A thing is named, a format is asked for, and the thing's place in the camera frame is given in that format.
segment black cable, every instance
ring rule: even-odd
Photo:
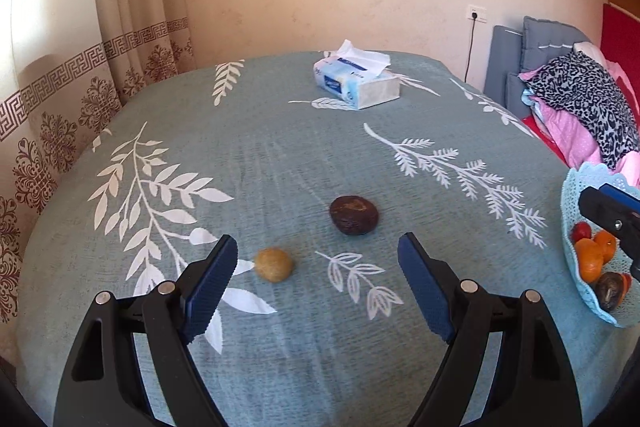
[[[476,29],[476,19],[478,18],[478,14],[473,12],[471,14],[471,18],[474,20],[471,24],[471,44],[469,44],[469,56],[466,59],[466,71],[465,71],[465,84],[466,84],[466,76],[469,72],[469,64],[471,64],[471,49],[474,47],[474,30]]]

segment metal pin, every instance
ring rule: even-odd
[[[533,303],[540,302],[540,299],[542,299],[540,294],[535,290],[527,290],[524,293],[524,296],[527,298],[527,301],[533,302]]]
[[[471,279],[465,279],[460,283],[460,287],[464,293],[476,293],[478,291],[478,283]]]
[[[158,293],[160,295],[169,295],[169,293],[175,290],[175,283],[172,281],[161,282],[158,286]]]
[[[107,302],[109,302],[109,299],[111,299],[111,294],[109,292],[100,292],[95,296],[95,303],[107,304]]]

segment brown floral motif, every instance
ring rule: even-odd
[[[67,172],[76,156],[76,130],[78,124],[69,122],[61,115],[42,114],[40,140],[44,159],[58,172]]]
[[[157,45],[146,61],[145,74],[154,82],[161,82],[178,74],[174,54],[167,48]]]
[[[125,80],[124,87],[122,88],[122,93],[126,95],[127,98],[131,98],[135,94],[139,93],[145,86],[145,79],[134,68],[130,68],[129,70],[125,71]]]
[[[78,123],[100,133],[121,108],[113,84],[94,76],[91,79],[91,86],[86,90],[86,95],[82,97]]]
[[[18,257],[16,203],[0,196],[0,322],[8,322],[18,314]]]
[[[58,186],[44,164],[36,142],[22,138],[18,142],[15,162],[15,200],[42,213]]]
[[[191,37],[187,39],[187,43],[184,45],[184,50],[193,57],[193,48],[191,47]]]
[[[180,55],[182,55],[182,52],[184,51],[184,49],[178,46],[177,42],[171,41],[171,51],[174,54],[175,62],[178,62],[178,60],[180,60]]]

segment tissue box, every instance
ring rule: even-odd
[[[314,76],[318,86],[356,109],[400,98],[400,81],[393,73],[383,70],[373,76],[367,68],[347,58],[319,60],[314,64]]]

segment woven plastic basket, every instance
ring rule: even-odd
[[[610,314],[603,311],[591,287],[580,277],[578,258],[570,238],[572,228],[575,223],[579,221],[587,221],[587,223],[591,225],[594,235],[601,230],[601,227],[598,227],[580,215],[578,198],[585,188],[600,188],[607,183],[620,190],[624,190],[634,198],[640,199],[640,190],[635,187],[630,187],[622,174],[609,174],[606,166],[602,164],[592,165],[585,163],[580,167],[579,171],[575,169],[569,171],[569,174],[567,174],[564,180],[564,184],[562,184],[562,197],[560,201],[562,209],[562,244],[564,245],[564,257],[569,266],[569,271],[574,278],[575,285],[585,304],[603,321],[607,321],[619,328],[628,328],[640,323],[640,283],[633,279],[631,288],[629,288],[629,292],[620,305]],[[604,266],[602,272],[628,273],[630,266],[631,259],[618,248],[613,259]]]

